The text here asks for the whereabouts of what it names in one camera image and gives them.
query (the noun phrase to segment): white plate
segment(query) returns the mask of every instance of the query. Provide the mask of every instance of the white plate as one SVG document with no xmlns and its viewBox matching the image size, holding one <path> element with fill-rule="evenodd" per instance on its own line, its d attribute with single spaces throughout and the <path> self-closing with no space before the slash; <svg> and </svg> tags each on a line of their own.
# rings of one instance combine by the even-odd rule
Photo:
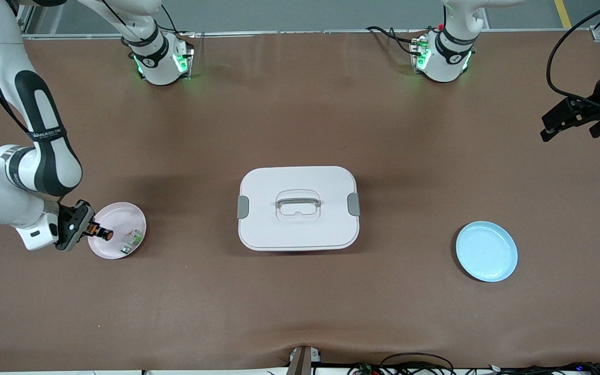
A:
<svg viewBox="0 0 600 375">
<path fill-rule="evenodd" d="M 485 282 L 509 277 L 517 266 L 517 247 L 504 228 L 474 221 L 457 235 L 457 259 L 470 275 Z"/>
<path fill-rule="evenodd" d="M 126 242 L 127 234 L 132 230 L 142 230 L 143 239 L 145 239 L 147 221 L 145 220 L 145 214 L 135 204 L 127 202 L 109 204 L 94 216 L 94 221 L 103 228 L 112 230 L 113 233 L 110 241 L 98 237 L 87 239 L 94 254 L 101 258 L 119 259 L 133 254 L 140 247 L 140 244 L 131 250 L 129 254 L 119 251 Z"/>
</svg>

